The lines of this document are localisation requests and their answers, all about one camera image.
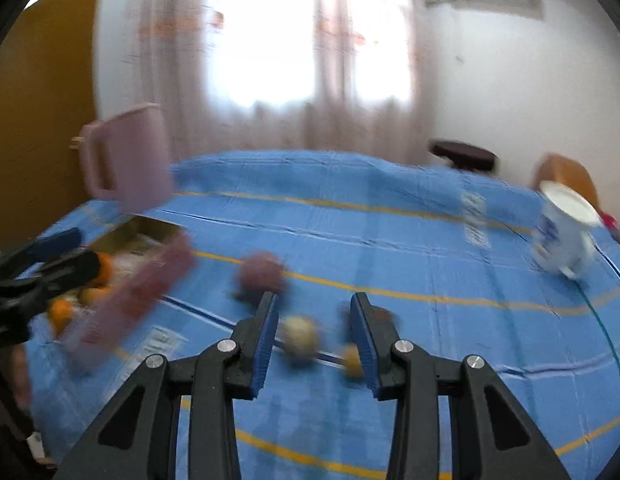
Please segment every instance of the screw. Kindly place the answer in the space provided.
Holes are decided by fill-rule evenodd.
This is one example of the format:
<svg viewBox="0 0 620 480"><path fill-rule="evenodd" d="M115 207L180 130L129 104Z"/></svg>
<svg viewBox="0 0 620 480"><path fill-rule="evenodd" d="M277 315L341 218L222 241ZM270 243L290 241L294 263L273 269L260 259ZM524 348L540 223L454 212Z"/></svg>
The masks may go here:
<svg viewBox="0 0 620 480"><path fill-rule="evenodd" d="M145 360L145 365L148 368L158 368L163 364L163 357L158 354L152 354Z"/></svg>
<svg viewBox="0 0 620 480"><path fill-rule="evenodd" d="M231 352L236 348L236 343L232 339L221 339L216 344L216 348L221 352Z"/></svg>
<svg viewBox="0 0 620 480"><path fill-rule="evenodd" d="M479 355L470 355L466 361L468 361L469 367L475 368L476 370L483 368L485 365L484 358Z"/></svg>
<svg viewBox="0 0 620 480"><path fill-rule="evenodd" d="M406 341L405 339L399 339L396 343L394 343L394 347L402 354L412 352L412 350L414 349L414 345L410 341Z"/></svg>

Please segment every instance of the white pitcher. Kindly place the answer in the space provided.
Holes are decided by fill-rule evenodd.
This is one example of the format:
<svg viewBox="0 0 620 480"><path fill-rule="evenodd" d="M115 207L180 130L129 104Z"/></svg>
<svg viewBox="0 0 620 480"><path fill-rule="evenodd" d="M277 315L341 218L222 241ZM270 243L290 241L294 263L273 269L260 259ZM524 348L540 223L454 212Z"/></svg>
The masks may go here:
<svg viewBox="0 0 620 480"><path fill-rule="evenodd" d="M533 237L533 257L542 269L576 280L594 259L590 231L602 225L599 213L564 184L546 180L540 189L545 200Z"/></svg>

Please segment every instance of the brown door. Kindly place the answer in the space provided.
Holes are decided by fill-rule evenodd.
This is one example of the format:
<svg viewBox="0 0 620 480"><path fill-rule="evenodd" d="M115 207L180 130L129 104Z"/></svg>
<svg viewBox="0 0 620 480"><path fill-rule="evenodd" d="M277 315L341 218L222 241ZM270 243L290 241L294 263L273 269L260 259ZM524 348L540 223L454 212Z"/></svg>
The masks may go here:
<svg viewBox="0 0 620 480"><path fill-rule="evenodd" d="M96 0L40 0L0 47L0 249L88 199L72 137L94 120Z"/></svg>

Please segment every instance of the pink pitcher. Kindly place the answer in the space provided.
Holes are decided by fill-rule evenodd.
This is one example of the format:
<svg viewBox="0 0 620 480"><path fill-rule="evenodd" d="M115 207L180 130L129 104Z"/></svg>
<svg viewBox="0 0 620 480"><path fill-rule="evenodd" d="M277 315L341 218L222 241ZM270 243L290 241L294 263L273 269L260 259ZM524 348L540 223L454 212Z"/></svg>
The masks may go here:
<svg viewBox="0 0 620 480"><path fill-rule="evenodd" d="M174 192L170 149L161 107L145 103L81 130L80 163L94 198L119 200L121 211L135 214L168 201ZM114 189L101 187L96 143L103 142Z"/></svg>

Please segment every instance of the pink curtain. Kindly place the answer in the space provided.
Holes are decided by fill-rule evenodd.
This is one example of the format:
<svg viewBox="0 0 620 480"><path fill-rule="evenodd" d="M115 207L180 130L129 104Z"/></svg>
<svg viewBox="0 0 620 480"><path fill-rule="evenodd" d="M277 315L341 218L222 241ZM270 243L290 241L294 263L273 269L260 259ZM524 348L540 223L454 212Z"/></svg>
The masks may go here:
<svg viewBox="0 0 620 480"><path fill-rule="evenodd" d="M423 0L128 0L127 12L125 99L163 105L175 160L306 148L424 162Z"/></svg>

